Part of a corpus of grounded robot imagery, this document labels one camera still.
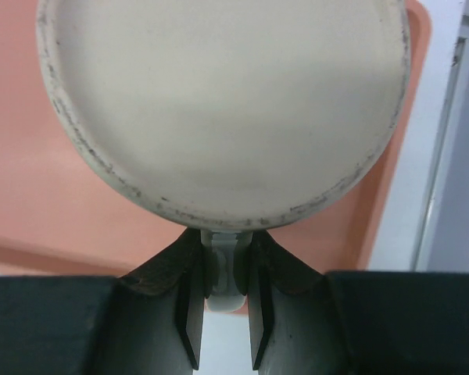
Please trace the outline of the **cream green mug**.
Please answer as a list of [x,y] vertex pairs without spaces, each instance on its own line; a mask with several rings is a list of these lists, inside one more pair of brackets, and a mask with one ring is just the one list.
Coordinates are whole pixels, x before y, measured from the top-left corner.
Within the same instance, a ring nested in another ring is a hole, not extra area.
[[65,132],[112,189],[198,228],[206,304],[245,304],[257,230],[339,200],[378,161],[410,79],[402,1],[40,1]]

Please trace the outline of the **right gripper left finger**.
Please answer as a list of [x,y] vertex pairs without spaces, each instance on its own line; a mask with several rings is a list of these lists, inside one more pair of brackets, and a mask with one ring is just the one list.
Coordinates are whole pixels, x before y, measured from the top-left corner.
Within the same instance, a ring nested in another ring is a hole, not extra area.
[[0,374],[190,374],[202,322],[194,229],[122,277],[0,276]]

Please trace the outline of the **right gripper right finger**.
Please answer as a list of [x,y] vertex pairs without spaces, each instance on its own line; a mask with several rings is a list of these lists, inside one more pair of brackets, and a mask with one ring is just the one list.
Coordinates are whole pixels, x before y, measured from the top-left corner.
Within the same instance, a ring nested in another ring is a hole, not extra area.
[[254,234],[248,289],[260,374],[469,374],[469,273],[318,273]]

